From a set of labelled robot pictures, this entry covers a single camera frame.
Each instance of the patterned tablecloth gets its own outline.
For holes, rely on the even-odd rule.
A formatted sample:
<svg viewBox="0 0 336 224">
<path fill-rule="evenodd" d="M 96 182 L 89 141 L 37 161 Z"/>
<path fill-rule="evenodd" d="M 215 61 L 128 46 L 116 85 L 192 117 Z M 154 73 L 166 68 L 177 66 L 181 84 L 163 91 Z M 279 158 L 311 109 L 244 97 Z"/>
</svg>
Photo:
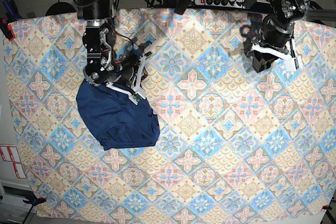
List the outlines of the patterned tablecloth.
<svg viewBox="0 0 336 224">
<path fill-rule="evenodd" d="M 155 147 L 106 152 L 75 100 L 85 23 L 76 14 L 12 23 L 16 38 L 4 40 L 9 100 L 28 181 L 47 198 L 38 215 L 202 224 L 319 213 L 336 187 L 336 30 L 297 22 L 304 69 L 285 72 L 279 61 L 256 74 L 240 34 L 251 19 L 120 10 L 119 31 L 152 43 L 143 86 L 161 136 Z"/>
</svg>

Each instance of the sticker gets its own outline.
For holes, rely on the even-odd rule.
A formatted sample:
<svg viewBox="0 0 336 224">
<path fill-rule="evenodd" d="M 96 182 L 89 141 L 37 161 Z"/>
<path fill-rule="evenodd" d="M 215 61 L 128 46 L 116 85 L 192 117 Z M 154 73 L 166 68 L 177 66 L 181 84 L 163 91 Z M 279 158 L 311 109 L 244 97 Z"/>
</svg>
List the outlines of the sticker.
<svg viewBox="0 0 336 224">
<path fill-rule="evenodd" d="M 13 168 L 17 178 L 26 178 L 25 172 L 23 171 L 22 164 L 13 163 Z"/>
<path fill-rule="evenodd" d="M 9 153 L 9 150 L 7 148 L 7 146 L 0 146 L 0 152 L 1 152 L 1 157 L 2 157 L 2 160 L 3 161 L 7 161 L 7 162 L 11 162 L 12 159 L 11 159 L 11 155 Z"/>
<path fill-rule="evenodd" d="M 10 154 L 11 154 L 10 156 L 11 156 L 11 158 L 12 158 L 12 161 L 13 161 L 13 162 L 16 162 L 16 163 L 21 163 L 20 158 L 19 158 L 19 154 L 18 154 L 18 152 L 17 152 L 16 147 L 14 147 L 14 146 L 8 146 L 7 148 L 8 148 L 9 151 L 11 152 L 11 153 L 10 153 Z"/>
</svg>

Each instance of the electrical outlet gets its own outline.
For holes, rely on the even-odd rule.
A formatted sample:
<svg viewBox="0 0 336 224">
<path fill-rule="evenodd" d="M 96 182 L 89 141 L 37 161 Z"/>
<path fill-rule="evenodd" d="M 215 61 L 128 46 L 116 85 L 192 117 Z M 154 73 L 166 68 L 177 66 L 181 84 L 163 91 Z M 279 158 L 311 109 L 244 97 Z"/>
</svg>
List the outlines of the electrical outlet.
<svg viewBox="0 0 336 224">
<path fill-rule="evenodd" d="M 195 5 L 201 6 L 221 6 L 221 7 L 231 7 L 231 8 L 240 8 L 245 9 L 243 2 L 241 0 L 235 0 L 233 3 L 228 2 L 224 4 L 224 1 L 221 0 L 194 0 Z"/>
</svg>

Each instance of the black cylinder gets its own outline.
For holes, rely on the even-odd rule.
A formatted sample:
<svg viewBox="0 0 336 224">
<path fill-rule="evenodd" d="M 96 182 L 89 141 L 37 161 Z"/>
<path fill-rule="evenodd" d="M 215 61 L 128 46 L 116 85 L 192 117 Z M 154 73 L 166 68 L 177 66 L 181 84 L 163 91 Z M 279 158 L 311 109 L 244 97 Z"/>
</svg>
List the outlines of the black cylinder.
<svg viewBox="0 0 336 224">
<path fill-rule="evenodd" d="M 279 24 L 279 21 L 273 15 L 266 16 L 262 24 L 264 42 L 275 48 L 285 47 L 292 35 L 294 24 L 289 24 L 284 27 Z"/>
<path fill-rule="evenodd" d="M 93 5 L 83 8 L 83 19 L 104 19 L 110 17 L 110 0 L 98 0 Z"/>
</svg>

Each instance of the dark blue shirt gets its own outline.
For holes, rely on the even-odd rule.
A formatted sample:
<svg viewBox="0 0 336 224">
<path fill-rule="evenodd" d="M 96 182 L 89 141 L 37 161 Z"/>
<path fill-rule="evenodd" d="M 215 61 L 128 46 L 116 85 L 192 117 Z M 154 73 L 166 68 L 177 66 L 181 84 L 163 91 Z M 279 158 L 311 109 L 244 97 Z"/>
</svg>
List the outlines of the dark blue shirt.
<svg viewBox="0 0 336 224">
<path fill-rule="evenodd" d="M 104 150 L 156 144 L 160 127 L 147 99 L 135 105 L 126 94 L 83 81 L 76 100 L 80 116 Z"/>
</svg>

